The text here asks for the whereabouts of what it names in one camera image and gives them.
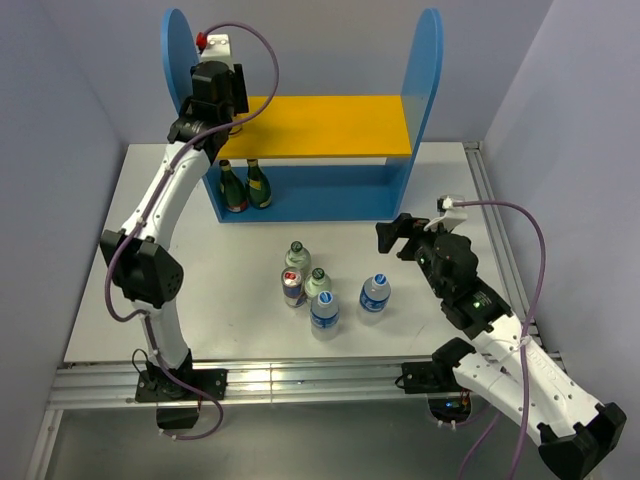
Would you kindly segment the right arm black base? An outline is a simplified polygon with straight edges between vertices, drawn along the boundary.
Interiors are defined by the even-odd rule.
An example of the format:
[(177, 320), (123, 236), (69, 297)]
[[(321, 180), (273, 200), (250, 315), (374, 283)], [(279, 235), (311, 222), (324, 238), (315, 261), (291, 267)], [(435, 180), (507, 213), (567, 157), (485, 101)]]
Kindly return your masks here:
[(425, 395), (431, 415), (442, 422), (462, 422), (471, 414), (469, 393), (440, 362), (405, 362), (394, 384), (407, 395)]

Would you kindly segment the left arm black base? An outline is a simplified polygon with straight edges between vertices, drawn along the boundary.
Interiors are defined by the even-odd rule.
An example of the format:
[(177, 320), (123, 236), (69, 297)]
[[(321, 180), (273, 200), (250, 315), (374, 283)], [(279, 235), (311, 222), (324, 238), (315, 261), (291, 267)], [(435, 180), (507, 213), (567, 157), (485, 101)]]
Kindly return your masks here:
[[(176, 372), (192, 387), (223, 400), (227, 385), (226, 369), (196, 369)], [(159, 367), (148, 364), (139, 373), (135, 402), (156, 404), (156, 423), (164, 430), (189, 430), (196, 425), (204, 397), (170, 380)]]

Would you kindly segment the red bull can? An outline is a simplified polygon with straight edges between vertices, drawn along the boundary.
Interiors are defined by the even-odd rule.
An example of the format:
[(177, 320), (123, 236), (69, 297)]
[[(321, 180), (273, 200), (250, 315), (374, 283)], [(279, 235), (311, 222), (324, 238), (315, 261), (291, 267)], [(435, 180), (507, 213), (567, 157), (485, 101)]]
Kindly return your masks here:
[(306, 302), (306, 292), (302, 272), (295, 267), (286, 267), (281, 276), (284, 300), (288, 306), (298, 308)]

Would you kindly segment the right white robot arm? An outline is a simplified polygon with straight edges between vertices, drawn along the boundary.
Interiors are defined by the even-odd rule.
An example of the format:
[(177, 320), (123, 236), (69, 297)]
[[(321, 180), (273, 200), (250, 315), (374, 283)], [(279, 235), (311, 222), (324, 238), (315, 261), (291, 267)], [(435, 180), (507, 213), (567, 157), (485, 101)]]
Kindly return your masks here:
[(405, 362), (408, 394), (469, 390), (525, 424), (549, 470), (584, 479), (617, 446), (627, 417), (582, 389), (533, 339), (506, 301), (477, 274), (470, 239), (433, 221), (400, 214), (376, 225), (378, 250), (399, 239), (397, 256), (420, 267), (447, 320), (461, 332), (426, 362)]

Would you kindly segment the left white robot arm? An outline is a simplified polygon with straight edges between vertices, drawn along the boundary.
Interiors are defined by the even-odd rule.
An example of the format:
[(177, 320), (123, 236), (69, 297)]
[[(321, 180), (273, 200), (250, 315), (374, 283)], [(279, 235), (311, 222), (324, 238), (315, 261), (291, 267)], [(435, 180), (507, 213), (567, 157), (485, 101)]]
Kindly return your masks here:
[(148, 344), (144, 385), (171, 399), (195, 386), (192, 356), (177, 315), (184, 269), (170, 254), (187, 200), (227, 143), (232, 122), (249, 110), (241, 65), (204, 61), (190, 69), (191, 93), (171, 124), (159, 170), (134, 213), (103, 231), (104, 291), (118, 287), (140, 317)]

